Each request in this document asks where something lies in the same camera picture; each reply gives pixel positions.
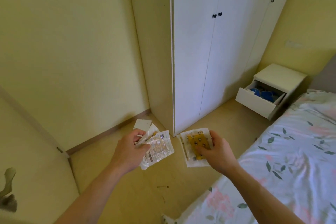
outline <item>floral bedsheet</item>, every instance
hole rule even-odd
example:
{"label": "floral bedsheet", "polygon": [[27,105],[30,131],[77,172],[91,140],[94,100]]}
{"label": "floral bedsheet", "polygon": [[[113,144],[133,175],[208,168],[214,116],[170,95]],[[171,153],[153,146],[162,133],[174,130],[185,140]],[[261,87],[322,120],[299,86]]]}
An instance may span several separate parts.
{"label": "floral bedsheet", "polygon": [[[305,223],[336,222],[336,94],[308,90],[239,158],[241,166]],[[257,223],[222,176],[164,224]]]}

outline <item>baseboard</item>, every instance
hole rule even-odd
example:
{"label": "baseboard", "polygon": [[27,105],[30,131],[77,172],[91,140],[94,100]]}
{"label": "baseboard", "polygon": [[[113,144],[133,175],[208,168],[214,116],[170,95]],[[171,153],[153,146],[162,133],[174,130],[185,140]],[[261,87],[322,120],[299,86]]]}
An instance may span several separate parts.
{"label": "baseboard", "polygon": [[151,109],[147,109],[147,110],[137,114],[136,116],[133,116],[132,118],[129,118],[128,120],[125,120],[125,121],[121,122],[120,124],[106,130],[105,132],[100,133],[99,135],[94,136],[94,137],[90,138],[89,140],[87,140],[85,142],[82,142],[79,145],[76,145],[75,147],[67,150],[66,153],[69,154],[69,155],[74,154],[76,151],[79,151],[79,150],[83,149],[84,147],[100,140],[103,137],[106,137],[106,136],[112,134],[113,132],[116,132],[118,129],[120,129],[121,127],[123,127],[123,126],[125,126],[129,123],[131,123],[132,121],[135,121],[137,119],[142,118],[145,115],[148,115],[150,112],[151,112]]}

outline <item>yellow wall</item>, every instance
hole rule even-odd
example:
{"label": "yellow wall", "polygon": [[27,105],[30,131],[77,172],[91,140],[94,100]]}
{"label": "yellow wall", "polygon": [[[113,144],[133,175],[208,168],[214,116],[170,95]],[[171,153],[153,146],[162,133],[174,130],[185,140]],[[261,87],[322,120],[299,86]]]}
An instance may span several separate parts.
{"label": "yellow wall", "polygon": [[[271,63],[308,74],[304,87],[336,53],[336,0],[287,0],[258,71]],[[301,48],[285,46],[287,40]]]}
{"label": "yellow wall", "polygon": [[53,223],[78,196],[67,158],[0,97],[0,191],[9,167],[18,208],[0,209],[0,223]]}
{"label": "yellow wall", "polygon": [[0,85],[65,149],[149,108],[130,0],[0,6]]}

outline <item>wardrobe door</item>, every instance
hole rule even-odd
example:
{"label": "wardrobe door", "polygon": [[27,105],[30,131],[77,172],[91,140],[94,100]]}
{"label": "wardrobe door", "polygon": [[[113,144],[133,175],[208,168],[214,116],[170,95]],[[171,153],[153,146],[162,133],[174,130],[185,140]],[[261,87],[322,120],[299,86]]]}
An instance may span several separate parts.
{"label": "wardrobe door", "polygon": [[218,0],[173,0],[174,134],[199,119]]}
{"label": "wardrobe door", "polygon": [[200,116],[232,98],[271,0],[219,0]]}

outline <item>beige floor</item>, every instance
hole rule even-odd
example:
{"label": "beige floor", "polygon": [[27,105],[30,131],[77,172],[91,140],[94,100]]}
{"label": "beige floor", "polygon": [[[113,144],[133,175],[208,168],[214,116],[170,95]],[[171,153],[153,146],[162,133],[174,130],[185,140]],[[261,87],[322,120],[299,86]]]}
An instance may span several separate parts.
{"label": "beige floor", "polygon": [[[161,131],[164,130],[152,114],[144,119],[152,120]],[[187,130],[215,130],[229,141],[235,156],[239,157],[270,124],[267,119],[231,99]],[[107,165],[118,139],[133,126],[133,123],[129,124],[71,156],[80,191]],[[174,154],[145,171],[138,167],[120,180],[99,223],[157,224],[162,213],[178,218],[220,177],[211,167],[187,168],[178,139],[172,138],[172,144]]]}

